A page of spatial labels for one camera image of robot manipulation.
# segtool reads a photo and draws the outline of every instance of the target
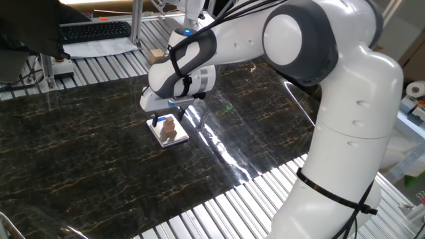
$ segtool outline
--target keyboard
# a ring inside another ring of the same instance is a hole
[[[62,43],[71,44],[129,37],[131,35],[131,26],[128,22],[122,21],[72,25],[60,27],[60,33]]]

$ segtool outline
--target small wooden block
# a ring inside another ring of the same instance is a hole
[[[162,127],[162,134],[166,138],[174,137],[175,136],[175,124],[172,117],[168,117]]]
[[[161,49],[151,50],[151,56],[149,57],[149,63],[155,64],[159,59],[164,58],[164,52]]]

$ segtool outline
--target cable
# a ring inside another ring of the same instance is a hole
[[[35,81],[34,83],[32,83],[32,84],[29,84],[29,85],[26,85],[26,86],[17,86],[17,87],[12,87],[12,86],[14,86],[15,84],[18,84],[19,82],[21,82],[21,80],[24,80],[25,78],[28,78],[30,75],[35,74],[35,73],[40,72],[40,71],[42,71],[42,70],[35,70],[34,72],[31,72],[30,74],[28,74],[28,75],[26,75],[26,76],[22,77],[21,79],[19,79],[19,80],[17,80],[17,81],[15,81],[15,82],[13,82],[13,83],[10,83],[10,84],[8,84],[8,85],[6,85],[6,86],[4,86],[4,87],[0,88],[0,93],[1,93],[1,92],[8,92],[8,91],[11,91],[11,90],[24,90],[24,89],[27,89],[27,88],[31,88],[31,87],[33,87],[33,86],[36,86],[37,84],[40,84],[40,82],[42,82],[42,81],[44,80],[44,76],[43,76],[43,77],[41,77],[41,78],[40,78],[40,80],[36,80],[36,81]]]
[[[425,223],[422,225],[422,227],[420,228],[419,232],[417,233],[417,235],[413,238],[413,239],[417,239],[419,237],[419,234],[422,232],[422,230],[425,227]]]
[[[354,219],[355,231],[354,231],[354,239],[357,239],[357,218]]]

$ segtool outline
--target black cable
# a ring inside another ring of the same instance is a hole
[[[146,86],[146,88],[141,92],[141,96],[143,96],[145,94],[145,91],[149,88],[150,86]]]
[[[362,198],[360,199],[359,205],[363,205],[372,189],[372,185],[373,183],[371,183],[369,185],[369,187],[367,188],[366,192],[364,193],[364,195],[362,196]],[[348,219],[348,221],[344,224],[344,226],[336,233],[336,235],[334,235],[334,237],[332,237],[332,239],[338,239],[340,235],[342,235],[342,233],[344,233],[344,237],[343,239],[347,239],[348,238],[348,234],[349,231],[353,225],[353,223],[355,221],[357,221],[357,215],[360,212],[360,209],[355,209],[354,212],[352,213],[352,215],[350,216],[350,218]]]
[[[354,219],[355,231],[354,231],[354,239],[357,239],[357,218]]]
[[[12,87],[12,86],[14,86],[15,84],[18,84],[19,82],[21,82],[21,80],[24,80],[25,78],[28,78],[30,75],[33,75],[33,74],[35,74],[35,73],[37,73],[37,72],[40,72],[40,71],[42,71],[42,70],[35,70],[34,72],[31,72],[30,74],[28,74],[28,75],[26,75],[26,76],[22,77],[22,79],[19,79],[19,80],[17,80],[17,81],[15,81],[15,82],[13,82],[13,83],[10,83],[10,84],[8,84],[8,85],[6,85],[6,86],[4,86],[4,87],[0,88],[0,92],[8,92],[8,91],[11,91],[11,90],[23,90],[23,89],[27,89],[27,88],[31,88],[31,87],[33,87],[33,86],[36,86],[37,84],[39,84],[40,82],[42,82],[43,77],[41,78],[41,80],[39,80],[38,82],[35,82],[35,83],[33,83],[33,84],[29,84],[29,85],[26,85],[26,86],[17,86],[17,87]]]
[[[419,229],[419,232],[413,239],[417,239],[419,237],[419,234],[423,231],[424,227],[425,227],[425,223],[422,225],[422,227]]]
[[[282,3],[286,2],[286,1],[287,1],[287,0],[281,0],[279,3],[276,3],[276,4],[273,4],[273,5],[270,5],[270,6],[264,7],[264,8],[262,8],[262,9],[257,10],[257,11],[253,11],[253,12],[250,12],[250,13],[243,14],[243,15],[241,15],[241,16],[237,16],[237,17],[235,17],[235,18],[233,18],[233,19],[237,19],[237,18],[240,18],[240,17],[245,17],[245,16],[247,16],[247,15],[251,15],[251,14],[257,13],[257,12],[259,12],[259,11],[263,11],[263,10],[266,10],[266,9],[269,9],[269,8],[272,8],[272,7],[275,7],[275,6],[277,6],[277,5],[279,5],[279,4],[282,4]]]

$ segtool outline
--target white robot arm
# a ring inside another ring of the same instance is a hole
[[[309,157],[268,239],[348,237],[359,211],[358,226],[376,213],[364,204],[376,208],[381,199],[371,183],[402,92],[400,66],[371,50],[382,31],[379,9],[372,0],[240,0],[216,22],[174,31],[169,56],[149,71],[142,108],[190,104],[213,88],[215,64],[259,56],[288,80],[320,84]]]

